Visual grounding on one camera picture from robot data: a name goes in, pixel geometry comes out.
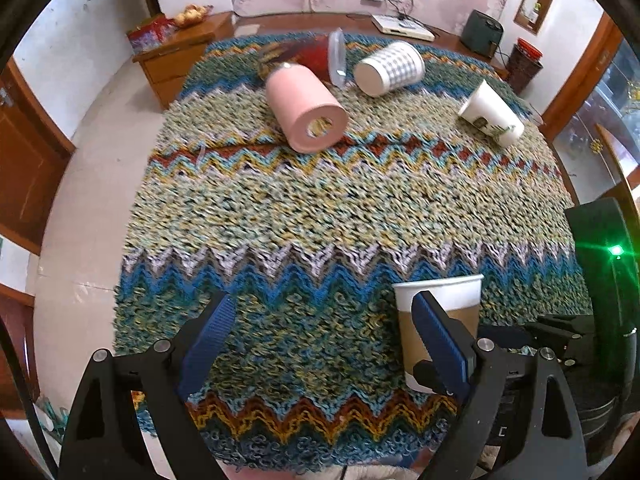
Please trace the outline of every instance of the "trash can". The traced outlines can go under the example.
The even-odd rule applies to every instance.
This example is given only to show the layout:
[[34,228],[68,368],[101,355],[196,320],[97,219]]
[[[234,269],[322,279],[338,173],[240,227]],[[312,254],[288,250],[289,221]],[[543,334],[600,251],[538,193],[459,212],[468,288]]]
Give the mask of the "trash can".
[[535,75],[542,70],[542,63],[532,59],[524,48],[515,44],[507,63],[507,70],[509,71],[508,85],[517,95],[520,95]]

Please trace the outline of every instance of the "knitted blanket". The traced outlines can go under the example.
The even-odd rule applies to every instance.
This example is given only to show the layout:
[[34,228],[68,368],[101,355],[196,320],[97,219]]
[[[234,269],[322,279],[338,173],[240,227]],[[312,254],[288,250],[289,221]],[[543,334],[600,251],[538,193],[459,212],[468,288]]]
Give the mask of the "knitted blanket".
[[[116,351],[173,336],[223,288],[236,323],[188,404],[213,455],[304,472],[436,449],[456,407],[405,386],[392,284],[481,272],[494,324],[588,312],[570,197],[487,64],[418,46],[421,83],[360,92],[351,69],[382,38],[346,36],[341,142],[293,152],[256,75],[279,38],[213,43],[166,113],[131,213]],[[482,79],[526,124],[509,149],[456,116]]]

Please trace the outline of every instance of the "pink cylinder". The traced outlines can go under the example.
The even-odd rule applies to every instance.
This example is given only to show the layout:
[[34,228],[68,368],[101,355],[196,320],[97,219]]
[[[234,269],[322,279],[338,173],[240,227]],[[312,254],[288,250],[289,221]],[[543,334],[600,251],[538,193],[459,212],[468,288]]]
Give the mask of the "pink cylinder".
[[273,114],[297,152],[320,152],[344,135],[347,112],[306,66],[284,63],[265,86]]

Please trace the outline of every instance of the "green led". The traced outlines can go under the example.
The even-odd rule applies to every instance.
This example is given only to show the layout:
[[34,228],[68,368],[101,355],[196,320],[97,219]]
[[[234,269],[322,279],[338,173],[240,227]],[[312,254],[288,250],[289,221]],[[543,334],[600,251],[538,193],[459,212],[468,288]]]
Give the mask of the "green led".
[[624,250],[623,250],[622,246],[614,245],[614,246],[609,248],[609,252],[611,254],[613,254],[614,256],[620,256],[620,254],[622,254],[624,252]]

